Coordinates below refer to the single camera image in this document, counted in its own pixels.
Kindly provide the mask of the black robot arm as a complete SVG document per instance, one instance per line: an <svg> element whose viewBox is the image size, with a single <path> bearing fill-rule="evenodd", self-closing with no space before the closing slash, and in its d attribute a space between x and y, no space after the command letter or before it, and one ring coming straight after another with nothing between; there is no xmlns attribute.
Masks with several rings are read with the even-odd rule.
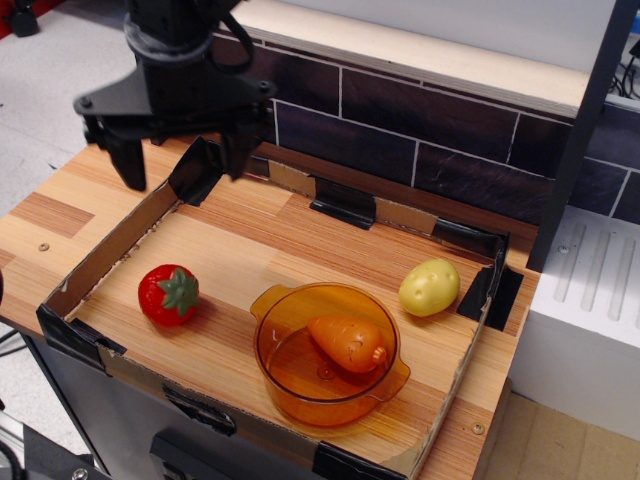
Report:
<svg viewBox="0 0 640 480"><path fill-rule="evenodd" d="M146 188L141 142L217 132L224 173L239 178L273 121L275 86L247 76L254 46L234 1L129 1L124 33L136 59L125 78L74 109L85 138L107 151L124 183Z"/></svg>

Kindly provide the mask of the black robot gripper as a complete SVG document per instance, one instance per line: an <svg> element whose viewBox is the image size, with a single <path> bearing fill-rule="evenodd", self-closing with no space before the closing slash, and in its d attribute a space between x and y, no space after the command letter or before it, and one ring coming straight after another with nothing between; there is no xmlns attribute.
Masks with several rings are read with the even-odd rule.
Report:
<svg viewBox="0 0 640 480"><path fill-rule="evenodd" d="M220 132L225 172L232 180L243 175L270 124L276 86L246 74L252 48L244 63L224 64L215 58L213 43L129 39L134 70L74 100L87 141L106 148L127 187L146 190L140 140L161 136Z"/></svg>

